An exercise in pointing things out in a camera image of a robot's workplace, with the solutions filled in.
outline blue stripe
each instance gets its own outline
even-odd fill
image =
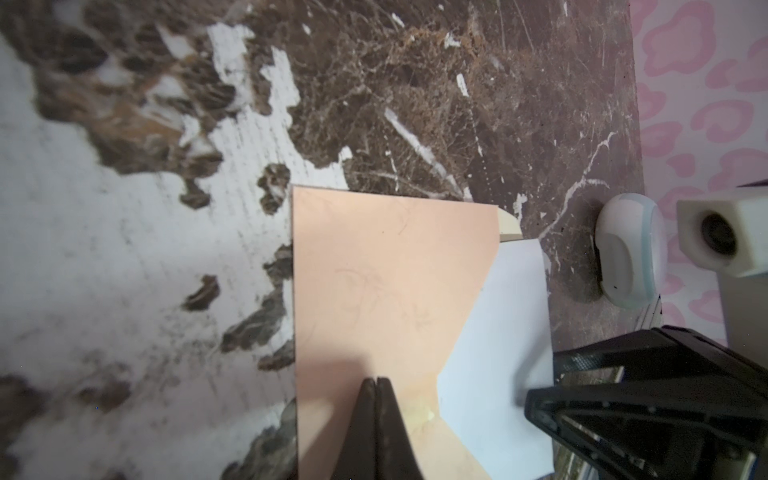
[[[633,200],[643,206],[643,225],[641,228],[641,263],[643,269],[643,285],[646,298],[652,300],[656,295],[653,260],[650,254],[650,219],[654,214],[656,204],[653,200],[640,194],[622,194],[622,199]]]

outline white computer mouse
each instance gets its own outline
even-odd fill
[[[640,194],[611,198],[598,215],[594,244],[601,286],[614,305],[638,308],[658,297],[667,275],[667,234],[653,200]]]

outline pink and white cloth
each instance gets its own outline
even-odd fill
[[[631,0],[646,195],[669,247],[664,319],[724,343],[717,279],[680,251],[675,202],[768,178],[768,2]]]

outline orange paper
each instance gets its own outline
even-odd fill
[[[487,478],[436,378],[495,258],[497,207],[293,188],[301,480],[330,477],[367,376],[392,380],[425,478]]]

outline pink spot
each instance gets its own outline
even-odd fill
[[[664,282],[664,288],[661,290],[662,295],[672,295],[683,289],[683,280],[680,277],[671,273],[667,274],[667,281]]]
[[[691,300],[688,303],[690,311],[699,318],[712,323],[723,322],[723,306],[720,304],[720,291],[709,290],[704,292],[698,300]]]
[[[643,29],[643,22],[659,5],[659,0],[632,0],[629,4],[629,15],[632,21],[632,36],[637,35]]]
[[[743,92],[768,91],[768,37],[752,43],[746,60],[729,58],[712,67],[704,84],[709,88],[734,85]]]
[[[667,94],[662,91],[650,91],[644,83],[637,83],[637,112],[641,120],[647,120],[659,113],[667,103]]]
[[[734,141],[752,124],[755,106],[744,100],[714,101],[690,119],[691,129],[707,129],[707,140],[716,144]]]
[[[688,263],[693,264],[685,253],[680,250],[680,239],[675,234],[667,242],[667,262],[669,263]]]
[[[768,178],[768,153],[737,148],[720,157],[720,172],[710,178],[711,192],[751,184]]]
[[[640,145],[644,157],[659,158],[674,150],[674,142],[682,133],[683,125],[678,121],[664,121],[645,127],[640,131]]]
[[[674,173],[680,178],[688,178],[696,173],[696,157],[691,154],[679,154],[670,157],[667,165],[674,169]]]
[[[698,197],[703,193],[703,190],[696,187],[682,186],[672,188],[657,202],[661,216],[668,220],[676,220],[677,201],[681,198]]]
[[[643,38],[649,77],[668,71],[690,74],[701,69],[715,52],[715,11],[709,2],[694,0],[680,7],[672,19]]]
[[[674,303],[662,302],[661,314],[664,315],[664,325],[681,326],[685,328],[685,318]]]

